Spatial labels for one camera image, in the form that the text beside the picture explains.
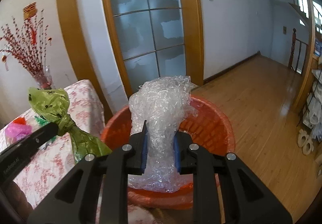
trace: orange plastic basket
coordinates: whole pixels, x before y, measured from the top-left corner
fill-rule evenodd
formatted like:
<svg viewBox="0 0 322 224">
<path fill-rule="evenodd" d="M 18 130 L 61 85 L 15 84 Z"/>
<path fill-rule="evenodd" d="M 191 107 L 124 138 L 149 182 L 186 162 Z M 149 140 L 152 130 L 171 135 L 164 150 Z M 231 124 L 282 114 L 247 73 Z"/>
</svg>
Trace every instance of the orange plastic basket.
<svg viewBox="0 0 322 224">
<path fill-rule="evenodd" d="M 223 156 L 227 152 L 234 152 L 235 138 L 228 118 L 213 103 L 193 95 L 191 97 L 190 105 L 198 110 L 198 116 L 190 115 L 181 123 L 179 130 L 187 131 L 195 143 L 211 153 Z M 108 121 L 101 140 L 112 150 L 121 147 L 128 142 L 131 123 L 131 112 L 126 106 Z M 128 200 L 149 208 L 188 209 L 192 207 L 193 183 L 174 193 L 128 188 Z"/>
</svg>

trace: metal screw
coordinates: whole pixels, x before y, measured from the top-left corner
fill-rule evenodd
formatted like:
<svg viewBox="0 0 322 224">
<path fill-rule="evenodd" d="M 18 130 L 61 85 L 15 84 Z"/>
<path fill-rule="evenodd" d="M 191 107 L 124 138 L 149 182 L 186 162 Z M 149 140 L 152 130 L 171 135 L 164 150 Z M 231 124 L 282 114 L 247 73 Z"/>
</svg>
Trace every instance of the metal screw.
<svg viewBox="0 0 322 224">
<path fill-rule="evenodd" d="M 132 150 L 131 144 L 124 144 L 122 146 L 122 150 L 124 150 L 124 151 L 130 151 L 130 150 Z"/>
<path fill-rule="evenodd" d="M 94 160 L 94 158 L 95 158 L 94 154 L 87 154 L 85 156 L 85 161 L 92 161 L 92 160 Z"/>
<path fill-rule="evenodd" d="M 234 153 L 228 153 L 227 155 L 226 155 L 226 157 L 228 158 L 228 160 L 230 160 L 230 161 L 234 161 L 234 160 L 236 160 L 236 155 L 234 154 Z"/>
<path fill-rule="evenodd" d="M 199 149 L 199 145 L 196 143 L 192 143 L 189 145 L 189 149 L 192 151 L 196 151 L 197 149 Z"/>
</svg>

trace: glass door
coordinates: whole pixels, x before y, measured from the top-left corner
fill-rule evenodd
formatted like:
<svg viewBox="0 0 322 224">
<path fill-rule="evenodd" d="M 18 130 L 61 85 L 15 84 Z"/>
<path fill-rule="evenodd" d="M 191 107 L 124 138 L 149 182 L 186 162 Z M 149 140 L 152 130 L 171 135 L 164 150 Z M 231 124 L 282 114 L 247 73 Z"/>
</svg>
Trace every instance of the glass door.
<svg viewBox="0 0 322 224">
<path fill-rule="evenodd" d="M 133 92 L 148 80 L 186 75 L 180 0 L 110 0 Z"/>
</svg>

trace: slipper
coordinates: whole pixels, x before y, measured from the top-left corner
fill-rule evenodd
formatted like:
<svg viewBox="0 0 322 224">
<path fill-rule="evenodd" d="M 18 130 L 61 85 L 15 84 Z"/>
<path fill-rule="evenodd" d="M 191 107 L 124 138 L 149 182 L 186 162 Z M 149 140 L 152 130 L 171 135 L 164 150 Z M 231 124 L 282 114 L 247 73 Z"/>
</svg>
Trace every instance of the slipper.
<svg viewBox="0 0 322 224">
<path fill-rule="evenodd" d="M 299 148 L 302 148 L 308 139 L 309 139 L 309 135 L 307 134 L 307 132 L 300 129 L 298 133 L 298 138 L 297 138 L 297 145 L 299 146 Z"/>
<path fill-rule="evenodd" d="M 302 152 L 304 155 L 309 155 L 312 151 L 314 151 L 314 145 L 313 145 L 313 142 L 312 142 L 312 139 L 309 138 L 303 148 L 302 148 Z"/>
</svg>

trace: hallway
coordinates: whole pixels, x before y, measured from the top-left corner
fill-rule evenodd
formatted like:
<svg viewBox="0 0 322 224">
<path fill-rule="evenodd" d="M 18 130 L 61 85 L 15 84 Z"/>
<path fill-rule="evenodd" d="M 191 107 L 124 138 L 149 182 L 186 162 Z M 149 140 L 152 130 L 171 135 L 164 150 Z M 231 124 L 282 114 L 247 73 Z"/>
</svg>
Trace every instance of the hallway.
<svg viewBox="0 0 322 224">
<path fill-rule="evenodd" d="M 256 56 L 193 91 L 229 118 L 236 154 L 270 188 L 296 222 L 322 182 L 316 180 L 315 153 L 297 147 L 298 116 L 290 106 L 301 76 Z"/>
</svg>

